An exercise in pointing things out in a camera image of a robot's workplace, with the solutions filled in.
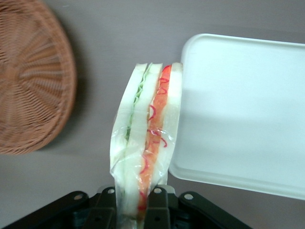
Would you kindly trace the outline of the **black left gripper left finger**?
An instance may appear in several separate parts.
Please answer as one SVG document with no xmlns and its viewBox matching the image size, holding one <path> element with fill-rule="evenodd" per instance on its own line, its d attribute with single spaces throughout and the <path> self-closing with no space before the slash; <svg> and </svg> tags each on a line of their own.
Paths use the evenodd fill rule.
<svg viewBox="0 0 305 229">
<path fill-rule="evenodd" d="M 114 229 L 116 228 L 114 187 L 99 189 L 89 197 L 71 192 L 5 226 L 6 229 Z"/>
</svg>

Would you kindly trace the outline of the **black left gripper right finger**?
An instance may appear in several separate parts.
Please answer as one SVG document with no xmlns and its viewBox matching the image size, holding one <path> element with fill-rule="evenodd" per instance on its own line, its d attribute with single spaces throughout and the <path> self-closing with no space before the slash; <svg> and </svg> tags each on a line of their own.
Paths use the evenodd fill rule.
<svg viewBox="0 0 305 229">
<path fill-rule="evenodd" d="M 200 194 L 176 196 L 172 186 L 160 185 L 148 196 L 145 229 L 249 229 L 233 215 Z"/>
</svg>

